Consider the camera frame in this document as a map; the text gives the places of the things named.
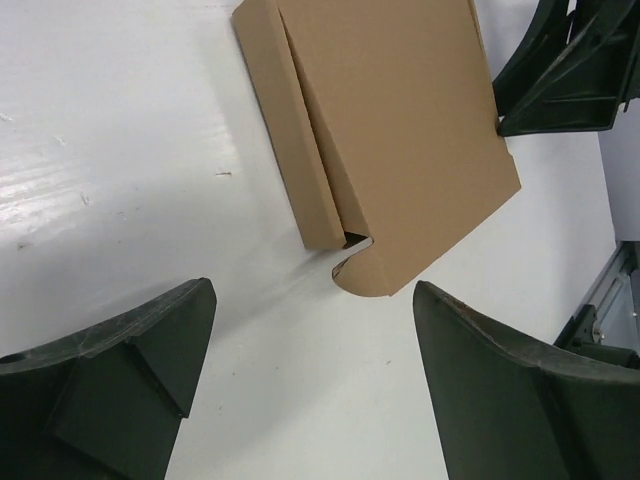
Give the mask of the brown cardboard box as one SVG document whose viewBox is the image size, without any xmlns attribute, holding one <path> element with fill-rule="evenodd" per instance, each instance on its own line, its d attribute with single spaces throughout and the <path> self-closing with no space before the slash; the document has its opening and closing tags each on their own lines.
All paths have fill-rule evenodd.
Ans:
<svg viewBox="0 0 640 480">
<path fill-rule="evenodd" d="M 521 187 L 470 1 L 244 1 L 232 25 L 304 245 L 332 273 L 411 282 Z"/>
</svg>

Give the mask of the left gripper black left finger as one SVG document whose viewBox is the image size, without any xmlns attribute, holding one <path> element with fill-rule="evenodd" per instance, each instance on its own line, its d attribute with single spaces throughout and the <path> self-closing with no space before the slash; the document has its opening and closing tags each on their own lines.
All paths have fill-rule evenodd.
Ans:
<svg viewBox="0 0 640 480">
<path fill-rule="evenodd" d="M 191 412 L 217 306 L 189 280 L 1 360 L 5 479 L 162 479 Z"/>
</svg>

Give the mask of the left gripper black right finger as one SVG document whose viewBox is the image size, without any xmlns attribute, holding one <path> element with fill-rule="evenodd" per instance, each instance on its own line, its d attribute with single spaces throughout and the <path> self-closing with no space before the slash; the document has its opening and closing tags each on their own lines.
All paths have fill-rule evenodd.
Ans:
<svg viewBox="0 0 640 480">
<path fill-rule="evenodd" d="M 635 479 L 639 358 L 562 348 L 421 281 L 413 315 L 452 479 Z"/>
</svg>

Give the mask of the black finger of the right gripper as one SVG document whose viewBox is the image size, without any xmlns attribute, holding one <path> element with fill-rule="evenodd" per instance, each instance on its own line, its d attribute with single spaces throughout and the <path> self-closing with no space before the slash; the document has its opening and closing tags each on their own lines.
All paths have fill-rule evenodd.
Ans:
<svg viewBox="0 0 640 480">
<path fill-rule="evenodd" d="M 639 96 L 638 1 L 539 2 L 493 89 L 502 137 L 611 129 Z"/>
</svg>

